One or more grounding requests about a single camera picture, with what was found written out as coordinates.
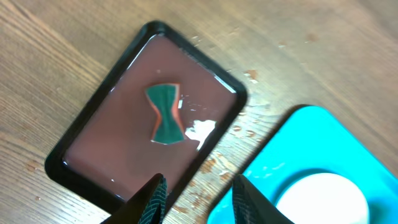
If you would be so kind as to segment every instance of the white disc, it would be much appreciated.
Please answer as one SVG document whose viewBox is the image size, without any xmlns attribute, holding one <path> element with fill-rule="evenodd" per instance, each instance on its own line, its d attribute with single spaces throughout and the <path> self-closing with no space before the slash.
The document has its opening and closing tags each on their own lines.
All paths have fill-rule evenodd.
<svg viewBox="0 0 398 224">
<path fill-rule="evenodd" d="M 336 174 L 306 176 L 290 186 L 276 207 L 295 224 L 367 224 L 369 208 L 362 191 Z"/>
</svg>

